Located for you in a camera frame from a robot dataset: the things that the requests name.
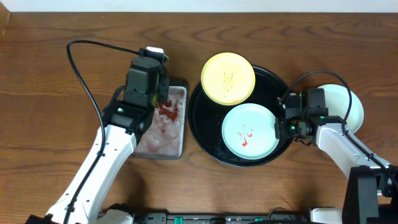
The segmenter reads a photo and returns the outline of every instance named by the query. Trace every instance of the wooden table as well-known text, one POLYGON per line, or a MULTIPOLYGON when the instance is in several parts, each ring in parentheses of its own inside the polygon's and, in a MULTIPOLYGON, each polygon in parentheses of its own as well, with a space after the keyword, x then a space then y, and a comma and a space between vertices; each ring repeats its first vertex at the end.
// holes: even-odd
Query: wooden table
MULTIPOLYGON (((93 143, 98 119, 65 50, 73 39, 163 47, 170 76, 187 79, 190 93, 202 66, 220 52, 241 54, 288 85, 311 70, 333 70, 364 106, 357 137, 398 163, 398 14, 12 13, 0 46, 0 223, 44 216, 93 143)), ((124 83, 133 55, 76 45, 73 56, 103 108, 124 83)), ((318 75, 302 87, 325 83, 338 82, 318 75)), ((186 213, 342 207, 347 180, 315 147, 293 143, 264 166, 232 167, 203 151, 188 123, 186 130, 179 160, 128 160, 103 207, 126 202, 186 213)))

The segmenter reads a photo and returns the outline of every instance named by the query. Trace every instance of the red stain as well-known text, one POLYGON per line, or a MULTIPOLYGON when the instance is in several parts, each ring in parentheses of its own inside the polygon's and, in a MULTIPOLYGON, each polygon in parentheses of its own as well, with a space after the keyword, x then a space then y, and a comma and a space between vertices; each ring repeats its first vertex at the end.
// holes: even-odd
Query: red stain
POLYGON ((167 103, 159 103, 159 106, 171 107, 172 106, 172 101, 168 100, 167 103))
POLYGON ((157 107, 159 108, 159 115, 166 115, 169 119, 172 121, 175 121, 178 117, 178 102, 176 102, 174 109, 172 111, 166 109, 165 107, 170 107, 171 106, 171 101, 168 101, 167 103, 158 103, 157 107))
POLYGON ((243 147, 247 146, 248 142, 246 141, 246 138, 244 138, 244 143, 242 144, 243 147))

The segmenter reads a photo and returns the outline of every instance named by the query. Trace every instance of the yellow plate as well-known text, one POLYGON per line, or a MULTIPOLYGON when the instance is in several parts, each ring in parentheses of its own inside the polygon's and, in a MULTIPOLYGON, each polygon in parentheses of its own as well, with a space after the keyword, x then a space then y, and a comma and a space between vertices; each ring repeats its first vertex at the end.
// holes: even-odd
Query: yellow plate
POLYGON ((253 92, 256 77, 251 64, 234 53, 221 53, 206 62, 201 71, 201 85, 213 101, 236 105, 253 92))

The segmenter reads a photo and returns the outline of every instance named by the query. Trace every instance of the round black tray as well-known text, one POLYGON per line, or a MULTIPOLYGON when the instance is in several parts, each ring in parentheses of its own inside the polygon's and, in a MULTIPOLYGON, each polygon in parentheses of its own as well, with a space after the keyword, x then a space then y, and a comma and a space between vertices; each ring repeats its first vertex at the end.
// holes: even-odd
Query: round black tray
MULTIPOLYGON (((287 85, 272 71, 254 66, 256 85, 250 97, 242 103, 256 103, 268 108, 275 116, 283 115, 278 100, 287 90, 287 85)), ((221 135, 224 117, 234 106, 220 105, 203 91, 201 83, 194 89, 188 105, 188 122, 193 137, 208 154, 233 166, 259 166, 281 155, 293 139, 280 139, 268 156, 261 159, 243 159, 233 154, 225 145, 221 135)))

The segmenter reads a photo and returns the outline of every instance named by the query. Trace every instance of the green connector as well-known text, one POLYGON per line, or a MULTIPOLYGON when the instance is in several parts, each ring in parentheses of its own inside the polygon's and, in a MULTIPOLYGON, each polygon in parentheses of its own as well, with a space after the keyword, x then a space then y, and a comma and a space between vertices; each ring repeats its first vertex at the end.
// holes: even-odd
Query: green connector
POLYGON ((174 224, 182 224, 182 217, 175 217, 174 224))

